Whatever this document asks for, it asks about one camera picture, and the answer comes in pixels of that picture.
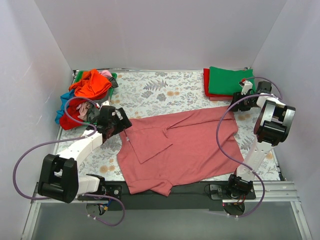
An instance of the blue cloth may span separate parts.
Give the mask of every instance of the blue cloth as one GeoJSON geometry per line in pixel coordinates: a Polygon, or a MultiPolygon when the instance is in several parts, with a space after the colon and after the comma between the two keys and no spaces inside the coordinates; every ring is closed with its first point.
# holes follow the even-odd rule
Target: blue cloth
{"type": "Polygon", "coordinates": [[[59,120],[60,118],[65,114],[65,105],[67,103],[67,101],[71,98],[73,98],[75,96],[75,90],[72,89],[70,92],[67,92],[63,95],[61,95],[60,99],[61,99],[61,108],[60,110],[56,111],[56,117],[55,117],[55,123],[56,124],[60,124],[59,120]]]}

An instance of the floral tablecloth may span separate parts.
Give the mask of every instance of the floral tablecloth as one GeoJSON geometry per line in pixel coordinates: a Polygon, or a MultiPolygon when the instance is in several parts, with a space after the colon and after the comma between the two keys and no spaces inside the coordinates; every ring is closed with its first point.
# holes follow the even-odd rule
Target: floral tablecloth
{"type": "MultiPolygon", "coordinates": [[[[129,118],[145,118],[183,111],[227,106],[229,101],[209,101],[205,96],[203,74],[201,71],[131,71],[119,72],[119,87],[114,90],[111,105],[123,107],[129,118]]],[[[253,108],[247,112],[235,113],[239,130],[235,139],[245,157],[253,142],[253,127],[260,110],[253,108]]],[[[81,136],[85,127],[61,131],[60,138],[68,139],[81,136]]],[[[57,153],[72,142],[60,143],[57,153]]],[[[122,143],[118,135],[108,139],[96,148],[80,165],[79,174],[97,174],[107,181],[124,181],[117,162],[117,153],[122,143]]],[[[272,153],[264,159],[257,171],[265,181],[278,181],[279,173],[272,153]]],[[[208,178],[207,180],[226,181],[229,174],[208,178]]]]}

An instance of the red cloth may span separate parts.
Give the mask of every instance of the red cloth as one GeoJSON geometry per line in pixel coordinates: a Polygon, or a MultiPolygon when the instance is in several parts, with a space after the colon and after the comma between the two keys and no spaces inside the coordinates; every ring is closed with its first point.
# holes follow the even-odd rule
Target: red cloth
{"type": "MultiPolygon", "coordinates": [[[[70,114],[71,117],[73,117],[74,119],[83,122],[82,119],[78,118],[79,116],[79,110],[77,110],[77,107],[84,103],[86,100],[84,99],[73,99],[70,101],[69,103],[69,107],[67,108],[67,112],[68,114],[70,114]]],[[[69,129],[73,129],[75,127],[79,127],[81,126],[80,123],[77,123],[75,121],[73,121],[72,119],[70,119],[66,113],[63,114],[63,116],[60,118],[59,120],[60,126],[64,129],[64,130],[69,130],[69,129]]]]}
{"type": "Polygon", "coordinates": [[[210,69],[203,69],[203,82],[204,82],[204,94],[207,97],[210,97],[210,101],[225,101],[232,100],[233,96],[230,95],[220,95],[220,94],[211,94],[209,93],[209,81],[210,81],[210,69]]]}
{"type": "MultiPolygon", "coordinates": [[[[117,160],[131,194],[153,190],[168,196],[175,185],[233,173],[238,163],[218,148],[216,129],[227,107],[185,111],[131,119],[132,127],[121,132],[122,148],[117,160]]],[[[238,126],[234,114],[224,118],[220,143],[243,161],[234,138],[238,126]]]]}
{"type": "Polygon", "coordinates": [[[75,96],[98,100],[106,96],[111,86],[111,82],[106,77],[102,76],[97,69],[92,69],[83,72],[81,80],[72,84],[69,91],[75,89],[75,96]]]}

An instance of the gray wall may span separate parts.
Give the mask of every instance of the gray wall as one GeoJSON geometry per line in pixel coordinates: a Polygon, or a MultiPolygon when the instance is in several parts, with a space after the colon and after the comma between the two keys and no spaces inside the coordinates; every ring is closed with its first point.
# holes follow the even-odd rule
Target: gray wall
{"type": "Polygon", "coordinates": [[[275,148],[284,176],[294,183],[313,239],[320,239],[320,2],[289,0],[253,64],[296,107],[288,139],[275,148]]]}
{"type": "MultiPolygon", "coordinates": [[[[72,71],[33,0],[0,1],[0,239],[19,240],[30,209],[12,183],[13,167],[30,147],[55,139],[59,96],[72,71]]],[[[27,156],[18,185],[31,195],[43,157],[53,146],[27,156]]]]}
{"type": "Polygon", "coordinates": [[[72,69],[251,66],[286,0],[35,0],[72,69]]]}

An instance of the orange cloth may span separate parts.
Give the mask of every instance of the orange cloth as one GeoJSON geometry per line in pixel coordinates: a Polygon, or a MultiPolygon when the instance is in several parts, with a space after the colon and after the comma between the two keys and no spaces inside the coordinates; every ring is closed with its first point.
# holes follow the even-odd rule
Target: orange cloth
{"type": "Polygon", "coordinates": [[[106,96],[107,90],[111,88],[111,82],[97,71],[83,72],[80,81],[72,84],[69,91],[75,89],[74,95],[77,97],[86,97],[92,100],[102,99],[106,96]]]}

